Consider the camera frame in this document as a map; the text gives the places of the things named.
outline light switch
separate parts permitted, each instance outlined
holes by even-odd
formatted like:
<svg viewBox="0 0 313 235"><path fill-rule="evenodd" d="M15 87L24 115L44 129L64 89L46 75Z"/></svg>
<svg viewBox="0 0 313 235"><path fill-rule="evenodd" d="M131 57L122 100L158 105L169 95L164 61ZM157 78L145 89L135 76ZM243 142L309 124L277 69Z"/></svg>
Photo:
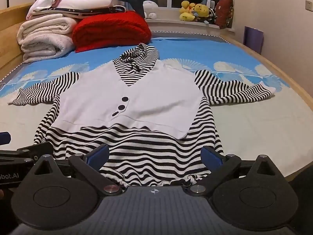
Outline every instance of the light switch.
<svg viewBox="0 0 313 235"><path fill-rule="evenodd" d="M306 1L306 10L313 11L313 3L310 1Z"/></svg>

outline folded blanket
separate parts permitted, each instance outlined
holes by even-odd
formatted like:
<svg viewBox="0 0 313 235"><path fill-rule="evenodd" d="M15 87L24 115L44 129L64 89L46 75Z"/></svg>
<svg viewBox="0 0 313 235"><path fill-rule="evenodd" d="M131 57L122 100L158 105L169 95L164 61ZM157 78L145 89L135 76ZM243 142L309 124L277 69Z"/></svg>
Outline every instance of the folded blanket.
<svg viewBox="0 0 313 235"><path fill-rule="evenodd" d="M119 0L61 0L56 8L92 10L123 5Z"/></svg>
<svg viewBox="0 0 313 235"><path fill-rule="evenodd" d="M96 48L148 43L151 31L134 11L96 15L83 19L73 31L76 52Z"/></svg>
<svg viewBox="0 0 313 235"><path fill-rule="evenodd" d="M77 22L73 18L63 17L62 14L47 15L24 22L18 30L17 40L20 45L31 34L71 33Z"/></svg>
<svg viewBox="0 0 313 235"><path fill-rule="evenodd" d="M36 62L58 58L75 49L71 37L62 34L31 34L22 46L24 62Z"/></svg>

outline white plush toy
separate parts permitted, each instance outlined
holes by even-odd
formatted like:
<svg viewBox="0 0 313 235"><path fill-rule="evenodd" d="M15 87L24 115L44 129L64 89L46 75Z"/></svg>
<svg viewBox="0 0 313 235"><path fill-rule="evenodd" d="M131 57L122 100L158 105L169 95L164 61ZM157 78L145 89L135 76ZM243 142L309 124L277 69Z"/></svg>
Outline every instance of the white plush toy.
<svg viewBox="0 0 313 235"><path fill-rule="evenodd" d="M145 19L146 18L156 19L159 6L155 2L144 1L143 10L145 11Z"/></svg>

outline bedsheet pattern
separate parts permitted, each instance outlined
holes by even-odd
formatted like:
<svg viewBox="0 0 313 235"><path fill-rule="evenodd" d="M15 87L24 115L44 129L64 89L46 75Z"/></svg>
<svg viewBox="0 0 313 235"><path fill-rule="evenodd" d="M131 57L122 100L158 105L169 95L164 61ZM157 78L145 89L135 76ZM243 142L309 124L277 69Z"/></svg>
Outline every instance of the bedsheet pattern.
<svg viewBox="0 0 313 235"><path fill-rule="evenodd" d="M267 86L275 87L277 91L281 91L283 86L288 87L258 60L229 43L191 38L155 38L150 45L159 50L161 60L171 59L190 71L209 70L223 81L239 80L248 85L263 81ZM0 90L0 98L38 82L52 81L70 71L93 70L133 47L102 48L78 54L71 52L59 59L34 62L23 67Z"/></svg>

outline bed trim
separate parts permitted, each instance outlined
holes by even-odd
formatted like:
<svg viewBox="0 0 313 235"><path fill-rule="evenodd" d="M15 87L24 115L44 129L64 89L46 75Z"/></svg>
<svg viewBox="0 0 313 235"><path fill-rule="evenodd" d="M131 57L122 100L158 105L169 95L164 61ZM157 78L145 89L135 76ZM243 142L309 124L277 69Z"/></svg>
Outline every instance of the bed trim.
<svg viewBox="0 0 313 235"><path fill-rule="evenodd" d="M27 3L0 11L0 83L23 62L16 34L31 5Z"/></svg>

